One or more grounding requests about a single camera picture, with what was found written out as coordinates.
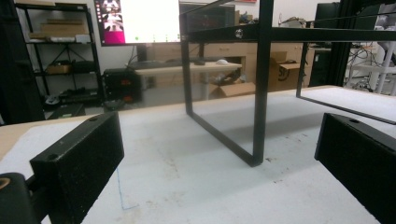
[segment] workbench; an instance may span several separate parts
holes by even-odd
[[[304,92],[344,95],[337,104],[349,107],[353,96],[356,106],[365,102],[373,113],[381,105],[381,116],[396,111],[394,98],[375,93],[337,87]],[[254,95],[202,101],[194,109],[251,148]],[[121,111],[125,158],[83,223],[378,223],[314,159],[325,112],[396,137],[394,125],[298,99],[295,91],[271,92],[264,162],[251,168],[187,116],[184,105]],[[1,156],[7,153],[0,173],[31,176],[29,160],[88,117],[0,127]]]

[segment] cardboard box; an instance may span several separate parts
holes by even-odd
[[[297,88],[299,63],[285,63],[286,51],[271,52],[268,91],[286,91]]]
[[[47,73],[50,75],[68,74],[71,72],[72,72],[71,64],[53,64],[47,67]]]
[[[83,24],[41,24],[42,33],[74,33],[75,35],[85,35],[85,27]]]
[[[234,97],[254,94],[256,86],[252,82],[239,83],[219,87],[219,97]]]

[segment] metal shelving unit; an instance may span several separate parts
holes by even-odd
[[[304,43],[303,56],[301,60],[299,82],[297,87],[296,97],[305,99],[314,103],[323,104],[347,112],[359,114],[372,119],[379,119],[389,123],[395,123],[391,120],[383,120],[363,114],[359,111],[353,111],[348,108],[343,108],[335,105],[325,104],[301,95],[305,54],[307,53],[308,43],[310,42],[335,42],[338,43],[336,47],[339,48],[340,54],[343,53],[344,48],[350,42],[369,42],[369,41],[394,41],[396,39],[395,32],[384,31],[366,31],[366,30],[352,30],[352,29],[307,29],[307,28],[280,28],[273,27],[273,0],[260,1],[260,22],[255,24],[248,24],[243,26],[226,27],[222,29],[190,32],[188,25],[188,17],[191,13],[197,10],[205,10],[211,7],[216,7],[230,0],[219,0],[210,3],[204,7],[183,13],[180,15],[180,32],[181,32],[181,53],[184,73],[184,90],[186,112],[197,123],[204,127],[207,131],[213,134],[221,143],[228,147],[239,158],[245,161],[250,166],[257,166],[263,162],[264,154],[264,136],[265,136],[265,121],[266,121],[266,107],[267,107],[267,92],[268,92],[268,77],[270,68],[270,50],[271,43]],[[361,1],[361,5],[357,6],[356,1],[342,0],[341,1],[341,15],[348,16],[352,14],[357,8],[363,7],[367,4],[372,4],[374,1]],[[343,27],[348,27],[348,22],[344,22]],[[254,108],[254,127],[253,127],[253,150],[252,153],[247,152],[233,141],[233,139],[226,136],[207,120],[194,113],[191,99],[191,79],[190,79],[190,58],[189,58],[189,43],[199,43],[201,45],[201,55],[205,48],[205,43],[221,43],[221,42],[257,42],[257,63],[256,67],[256,92],[255,92],[255,108]]]
[[[32,33],[34,31],[32,21],[31,21],[31,16],[30,12],[32,10],[38,11],[61,11],[61,12],[77,12],[77,13],[82,13],[84,14],[84,18],[87,22],[88,25],[88,32],[90,36],[90,42],[88,43],[77,43],[77,42],[26,42],[26,45],[32,45],[34,47],[34,56],[38,62],[38,71],[35,72],[36,77],[42,77],[43,84],[46,90],[46,94],[50,94],[48,82],[47,82],[47,77],[49,76],[46,72],[46,69],[43,66],[42,63],[42,56],[40,55],[40,48],[44,46],[61,46],[62,50],[60,50],[59,54],[54,57],[53,61],[56,61],[61,55],[66,54],[68,61],[72,62],[72,57],[71,55],[81,59],[82,61],[86,61],[85,58],[81,57],[78,53],[76,53],[73,48],[80,48],[83,46],[88,46],[92,52],[92,60],[94,64],[94,70],[91,72],[83,72],[83,73],[76,73],[76,72],[71,72],[69,74],[54,74],[51,76],[58,76],[58,75],[69,75],[73,78],[73,83],[75,86],[75,89],[77,88],[76,84],[76,78],[75,75],[83,75],[83,74],[92,74],[94,73],[96,76],[96,81],[98,85],[98,100],[102,101],[103,99],[103,84],[102,84],[102,79],[101,79],[101,72],[100,72],[100,66],[99,66],[99,59],[97,55],[97,49],[96,49],[96,44],[95,44],[95,39],[94,39],[94,34],[93,34],[93,25],[92,25],[92,16],[91,12],[88,9],[86,4],[64,4],[64,3],[56,3],[55,6],[39,6],[39,5],[26,5],[26,4],[15,4],[15,7],[17,9],[20,9],[23,11],[25,15],[25,19],[28,25],[29,32]]]

